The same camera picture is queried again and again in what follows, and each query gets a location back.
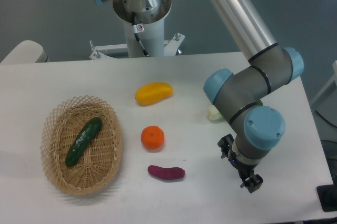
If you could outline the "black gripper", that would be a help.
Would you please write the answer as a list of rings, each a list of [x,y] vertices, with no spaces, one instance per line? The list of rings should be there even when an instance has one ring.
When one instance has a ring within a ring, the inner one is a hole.
[[[245,187],[252,194],[261,187],[263,178],[258,174],[254,174],[254,165],[241,161],[239,151],[232,146],[233,142],[234,138],[231,134],[225,135],[219,140],[217,145],[221,149],[221,158],[224,159],[226,157],[229,160],[230,164],[238,171],[239,177],[242,180],[240,187]]]

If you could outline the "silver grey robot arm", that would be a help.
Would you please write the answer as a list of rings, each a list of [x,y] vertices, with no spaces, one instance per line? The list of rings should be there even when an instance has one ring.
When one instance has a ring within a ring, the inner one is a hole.
[[[94,0],[113,2],[115,14],[124,22],[129,57],[161,57],[168,52],[162,21],[171,0]],[[301,55],[276,42],[250,0],[211,0],[249,67],[234,74],[228,69],[213,73],[204,92],[236,136],[226,135],[218,146],[238,171],[249,192],[263,179],[254,172],[285,131],[282,115],[259,105],[259,100],[299,77],[304,68]]]

